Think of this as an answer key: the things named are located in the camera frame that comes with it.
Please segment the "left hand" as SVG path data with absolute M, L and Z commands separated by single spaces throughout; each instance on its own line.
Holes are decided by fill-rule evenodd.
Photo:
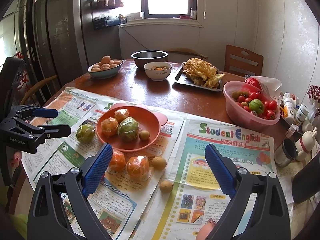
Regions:
M 22 152 L 16 151 L 13 155 L 11 162 L 10 162 L 11 167 L 17 168 L 19 166 L 21 159 L 22 159 Z

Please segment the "right hand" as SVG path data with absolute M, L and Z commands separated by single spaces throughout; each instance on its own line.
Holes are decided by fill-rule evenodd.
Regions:
M 205 240 L 208 235 L 211 233 L 213 228 L 216 226 L 216 223 L 210 218 L 206 224 L 199 230 L 196 240 Z

